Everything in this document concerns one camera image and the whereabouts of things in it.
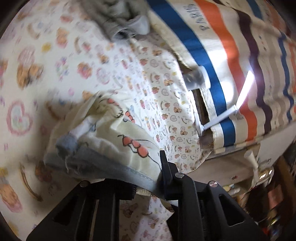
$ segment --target patterned fabric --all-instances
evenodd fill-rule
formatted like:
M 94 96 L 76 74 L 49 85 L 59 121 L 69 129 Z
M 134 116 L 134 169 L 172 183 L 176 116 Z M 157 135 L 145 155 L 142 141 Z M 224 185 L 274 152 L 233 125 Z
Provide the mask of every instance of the patterned fabric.
M 169 47 L 154 32 L 132 41 L 109 42 L 67 0 L 31 0 L 1 38 L 0 211 L 20 239 L 77 185 L 42 159 L 57 122 L 98 91 L 129 95 L 126 116 L 180 171 L 194 170 L 209 154 L 200 149 L 192 104 Z M 160 203 L 150 202 L 158 215 Z M 138 235 L 153 240 L 158 228 L 142 225 Z M 161 230 L 159 237 L 166 237 Z
M 239 113 L 213 131 L 214 148 L 251 141 L 296 117 L 295 43 L 265 0 L 148 0 L 154 29 L 190 68 L 206 68 L 209 118 L 236 103 L 247 72 L 256 82 Z

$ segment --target striped curtain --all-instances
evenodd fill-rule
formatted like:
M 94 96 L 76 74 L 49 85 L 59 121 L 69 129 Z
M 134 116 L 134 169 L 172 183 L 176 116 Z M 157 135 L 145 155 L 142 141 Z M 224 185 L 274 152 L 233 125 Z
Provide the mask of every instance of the striped curtain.
M 202 65 L 209 118 L 236 103 L 247 72 L 255 82 L 240 108 L 211 128 L 214 148 L 245 145 L 296 118 L 295 47 L 265 0 L 147 0 L 154 29 L 188 67 Z

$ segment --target metal bolt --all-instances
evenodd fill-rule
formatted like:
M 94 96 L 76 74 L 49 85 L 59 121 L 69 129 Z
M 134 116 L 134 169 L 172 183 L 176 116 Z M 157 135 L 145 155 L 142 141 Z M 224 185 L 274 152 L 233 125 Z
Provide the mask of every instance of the metal bolt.
M 85 187 L 87 187 L 88 185 L 89 185 L 89 181 L 84 180 L 84 181 L 81 181 L 81 182 L 80 182 L 80 186 L 81 186 L 82 188 L 85 188 Z
M 184 177 L 184 174 L 181 173 L 181 172 L 176 172 L 176 173 L 175 173 L 175 177 L 176 177 L 176 178 L 183 178 L 183 177 Z
M 218 183 L 216 181 L 210 181 L 209 182 L 209 185 L 212 187 L 212 188 L 215 188 L 218 186 Z

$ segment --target pink heart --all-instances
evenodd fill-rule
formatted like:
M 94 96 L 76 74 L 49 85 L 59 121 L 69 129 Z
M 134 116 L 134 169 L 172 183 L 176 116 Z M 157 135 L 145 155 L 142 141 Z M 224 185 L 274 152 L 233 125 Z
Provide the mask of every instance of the pink heart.
M 17 100 L 8 109 L 6 122 L 11 134 L 23 136 L 32 127 L 33 120 L 28 113 L 25 113 L 24 103 Z

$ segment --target blue trim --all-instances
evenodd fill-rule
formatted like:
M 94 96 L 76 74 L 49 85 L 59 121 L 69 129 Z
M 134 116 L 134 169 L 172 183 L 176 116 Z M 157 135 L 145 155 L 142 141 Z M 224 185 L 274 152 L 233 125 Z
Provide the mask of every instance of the blue trim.
M 288 121 L 291 122 L 292 121 L 291 109 L 292 109 L 292 106 L 294 105 L 294 98 L 292 96 L 290 96 L 289 93 L 288 93 L 288 88 L 290 86 L 290 73 L 289 73 L 289 68 L 288 68 L 287 61 L 286 61 L 287 52 L 286 52 L 285 47 L 284 47 L 284 40 L 286 40 L 286 39 L 287 39 L 286 35 L 281 32 L 281 36 L 279 37 L 279 47 L 280 47 L 281 52 L 282 52 L 281 64 L 283 65 L 283 68 L 284 68 L 285 83 L 286 83 L 285 88 L 283 89 L 283 94 L 290 101 L 290 108 L 287 111 L 287 118 L 288 118 Z
M 260 8 L 258 6 L 258 4 L 256 3 L 255 0 L 247 0 L 249 6 L 251 7 L 254 15 L 257 17 L 257 18 L 260 18 L 261 20 L 263 19 L 262 18 L 262 14 L 261 14 L 261 11 L 260 11 Z
M 226 111 L 226 101 L 220 81 L 216 75 L 211 60 L 197 38 L 195 33 L 187 26 L 183 19 L 176 13 L 166 0 L 148 0 L 149 5 L 156 14 L 171 28 L 178 36 L 180 41 L 185 45 L 188 52 L 192 55 L 198 65 L 202 65 L 207 70 L 210 78 L 210 92 L 213 98 L 217 115 Z M 228 117 L 220 122 L 223 136 L 224 147 L 232 146 L 235 143 L 235 128 L 232 120 Z

